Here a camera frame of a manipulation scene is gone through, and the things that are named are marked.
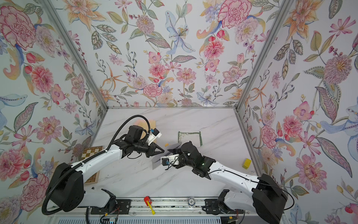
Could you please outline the grey lavender envelope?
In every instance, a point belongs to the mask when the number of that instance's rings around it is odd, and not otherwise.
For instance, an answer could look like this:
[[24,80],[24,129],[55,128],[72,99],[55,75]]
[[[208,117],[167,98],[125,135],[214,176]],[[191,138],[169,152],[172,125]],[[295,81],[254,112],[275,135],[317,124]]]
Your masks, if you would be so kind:
[[162,159],[165,159],[164,165],[168,165],[169,162],[174,160],[174,155],[176,154],[177,149],[180,148],[182,142],[175,143],[173,145],[168,145],[164,147],[164,153],[154,156],[152,159],[152,169],[155,170],[157,167],[162,165]]

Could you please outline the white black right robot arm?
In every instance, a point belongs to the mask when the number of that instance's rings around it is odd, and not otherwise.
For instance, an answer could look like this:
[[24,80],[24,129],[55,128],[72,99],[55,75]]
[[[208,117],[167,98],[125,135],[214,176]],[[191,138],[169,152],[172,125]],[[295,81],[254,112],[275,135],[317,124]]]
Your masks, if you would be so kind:
[[202,156],[190,141],[169,152],[169,155],[161,157],[162,166],[176,169],[188,166],[195,175],[229,187],[220,193],[214,203],[219,212],[255,210],[267,223],[280,223],[288,197],[271,176],[248,175],[224,166],[215,159]]

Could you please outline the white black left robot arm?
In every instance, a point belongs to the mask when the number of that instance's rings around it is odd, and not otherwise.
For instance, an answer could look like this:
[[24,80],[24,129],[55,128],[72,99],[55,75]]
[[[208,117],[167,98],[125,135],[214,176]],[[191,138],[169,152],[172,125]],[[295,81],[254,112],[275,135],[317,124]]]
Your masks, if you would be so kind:
[[144,129],[140,126],[130,126],[128,133],[113,140],[108,149],[71,165],[60,164],[46,190],[42,213],[52,215],[60,211],[69,212],[77,207],[97,207],[107,212],[114,211],[118,205],[113,193],[106,189],[85,189],[84,184],[107,165],[132,152],[144,154],[147,158],[162,154],[164,149],[155,143],[156,139],[161,137],[161,132],[151,129],[142,136],[143,132]]

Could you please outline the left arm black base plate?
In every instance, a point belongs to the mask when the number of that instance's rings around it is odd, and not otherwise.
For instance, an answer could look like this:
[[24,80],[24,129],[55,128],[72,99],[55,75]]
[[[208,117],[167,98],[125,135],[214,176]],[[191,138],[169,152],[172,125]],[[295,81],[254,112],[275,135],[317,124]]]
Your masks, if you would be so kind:
[[92,207],[91,215],[104,215],[104,214],[115,214],[115,215],[128,215],[131,208],[130,199],[117,199],[116,202],[110,201],[108,205],[103,208]]

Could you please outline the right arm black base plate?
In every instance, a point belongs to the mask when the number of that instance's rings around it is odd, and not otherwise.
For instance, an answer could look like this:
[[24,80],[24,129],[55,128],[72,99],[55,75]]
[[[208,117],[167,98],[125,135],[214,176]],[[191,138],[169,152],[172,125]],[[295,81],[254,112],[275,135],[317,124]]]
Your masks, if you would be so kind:
[[236,215],[236,214],[244,214],[244,210],[232,210],[230,209],[223,200],[219,199],[205,199],[205,205],[202,206],[202,210],[206,214],[210,215],[220,215],[220,214],[229,214],[229,215]]

